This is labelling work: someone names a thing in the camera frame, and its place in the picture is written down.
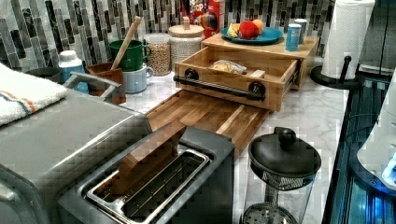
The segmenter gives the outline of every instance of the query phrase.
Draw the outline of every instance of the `green mug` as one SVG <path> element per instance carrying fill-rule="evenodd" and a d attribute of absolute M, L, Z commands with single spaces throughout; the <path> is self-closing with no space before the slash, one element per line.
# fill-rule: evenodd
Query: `green mug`
<path fill-rule="evenodd" d="M 116 40 L 109 44 L 113 61 L 116 59 L 117 53 L 119 53 L 122 42 L 123 40 Z M 143 55 L 143 49 L 148 49 L 147 55 Z M 151 48 L 149 46 L 143 45 L 143 43 L 138 40 L 131 40 L 120 60 L 120 68 L 125 72 L 139 70 L 143 67 L 144 60 L 147 59 L 150 54 Z"/>

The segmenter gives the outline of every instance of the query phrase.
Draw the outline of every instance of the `bread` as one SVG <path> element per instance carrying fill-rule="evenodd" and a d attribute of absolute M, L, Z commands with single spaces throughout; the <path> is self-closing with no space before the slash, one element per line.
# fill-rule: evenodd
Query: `bread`
<path fill-rule="evenodd" d="M 238 37 L 240 23 L 231 23 L 228 28 L 227 35 L 231 37 Z"/>

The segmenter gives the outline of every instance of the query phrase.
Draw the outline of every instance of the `striped towel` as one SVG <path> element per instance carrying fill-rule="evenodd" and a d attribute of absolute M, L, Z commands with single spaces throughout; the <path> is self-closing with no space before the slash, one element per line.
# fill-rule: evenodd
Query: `striped towel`
<path fill-rule="evenodd" d="M 66 88 L 0 64 L 0 126 L 60 101 Z"/>

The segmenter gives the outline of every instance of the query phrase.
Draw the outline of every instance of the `apple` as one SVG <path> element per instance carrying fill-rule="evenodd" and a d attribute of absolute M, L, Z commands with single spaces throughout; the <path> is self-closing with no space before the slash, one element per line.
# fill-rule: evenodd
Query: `apple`
<path fill-rule="evenodd" d="M 259 27 L 253 21 L 243 21 L 239 26 L 238 36 L 241 39 L 251 40 L 256 39 L 259 32 Z"/>

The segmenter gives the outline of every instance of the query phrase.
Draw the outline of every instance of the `small jar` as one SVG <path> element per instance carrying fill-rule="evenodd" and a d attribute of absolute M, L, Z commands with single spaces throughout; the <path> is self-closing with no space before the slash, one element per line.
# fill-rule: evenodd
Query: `small jar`
<path fill-rule="evenodd" d="M 171 47 L 169 45 L 168 34 L 148 34 L 144 39 L 151 49 L 151 55 L 148 58 L 148 65 L 154 69 L 155 77 L 168 75 L 171 62 Z"/>
<path fill-rule="evenodd" d="M 82 60 L 77 57 L 75 51 L 65 50 L 61 52 L 59 59 L 59 67 L 61 68 L 61 83 L 65 83 L 66 80 L 71 77 L 71 72 L 85 73 Z M 88 84 L 85 82 L 78 83 L 74 90 L 89 94 Z"/>

